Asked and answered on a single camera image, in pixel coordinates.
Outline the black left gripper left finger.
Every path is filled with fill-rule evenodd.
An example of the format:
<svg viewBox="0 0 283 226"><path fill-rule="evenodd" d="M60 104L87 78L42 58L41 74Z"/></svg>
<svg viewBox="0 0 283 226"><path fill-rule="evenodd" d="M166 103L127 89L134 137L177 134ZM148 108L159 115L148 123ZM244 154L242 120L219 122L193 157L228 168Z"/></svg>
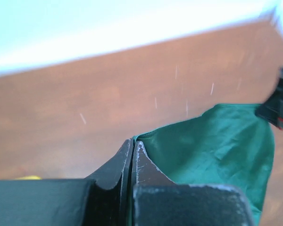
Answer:
<svg viewBox="0 0 283 226"><path fill-rule="evenodd" d="M0 226L124 226L133 140L79 179L0 180Z"/></svg>

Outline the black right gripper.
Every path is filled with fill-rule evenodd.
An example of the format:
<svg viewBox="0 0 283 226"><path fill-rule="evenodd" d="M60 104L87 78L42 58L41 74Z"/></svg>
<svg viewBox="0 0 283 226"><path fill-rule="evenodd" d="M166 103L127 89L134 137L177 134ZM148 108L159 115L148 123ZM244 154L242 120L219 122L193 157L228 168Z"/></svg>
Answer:
<svg viewBox="0 0 283 226"><path fill-rule="evenodd" d="M276 88L271 96L255 110L255 115L283 129L283 67L280 68Z"/></svg>

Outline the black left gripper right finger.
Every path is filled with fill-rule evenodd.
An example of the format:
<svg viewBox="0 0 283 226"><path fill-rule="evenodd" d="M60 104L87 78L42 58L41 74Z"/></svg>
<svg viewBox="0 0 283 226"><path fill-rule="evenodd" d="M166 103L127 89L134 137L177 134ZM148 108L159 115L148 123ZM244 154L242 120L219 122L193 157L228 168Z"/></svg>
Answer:
<svg viewBox="0 0 283 226"><path fill-rule="evenodd" d="M133 226L252 226L247 198L235 186L170 180L135 144L132 168Z"/></svg>

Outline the green cloth napkin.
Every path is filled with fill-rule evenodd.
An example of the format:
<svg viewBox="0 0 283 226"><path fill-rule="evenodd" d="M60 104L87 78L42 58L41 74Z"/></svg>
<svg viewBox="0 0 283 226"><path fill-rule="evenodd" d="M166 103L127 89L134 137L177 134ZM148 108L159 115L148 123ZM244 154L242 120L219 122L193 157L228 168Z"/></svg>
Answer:
<svg viewBox="0 0 283 226"><path fill-rule="evenodd" d="M151 161L177 184L239 187L259 224L275 141L257 104L217 104L201 116L135 136Z"/></svg>

